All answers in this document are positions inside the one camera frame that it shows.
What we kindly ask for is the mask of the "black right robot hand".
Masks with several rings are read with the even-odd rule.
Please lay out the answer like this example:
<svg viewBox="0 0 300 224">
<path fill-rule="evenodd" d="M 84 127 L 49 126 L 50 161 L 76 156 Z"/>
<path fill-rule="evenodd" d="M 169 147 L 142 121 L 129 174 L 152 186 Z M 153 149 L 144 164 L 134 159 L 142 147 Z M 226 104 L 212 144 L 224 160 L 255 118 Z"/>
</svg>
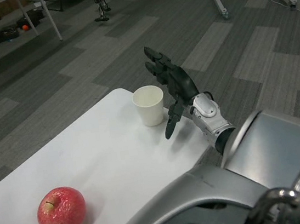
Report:
<svg viewBox="0 0 300 224">
<path fill-rule="evenodd" d="M 144 47 L 144 54 L 150 61 L 145 63 L 146 69 L 156 77 L 157 81 L 167 86 L 168 93 L 175 99 L 175 103 L 168 109 L 168 121 L 165 137 L 168 140 L 180 121 L 185 108 L 198 95 L 195 83 L 181 67 L 173 64 L 166 55 L 149 47 Z"/>
</svg>

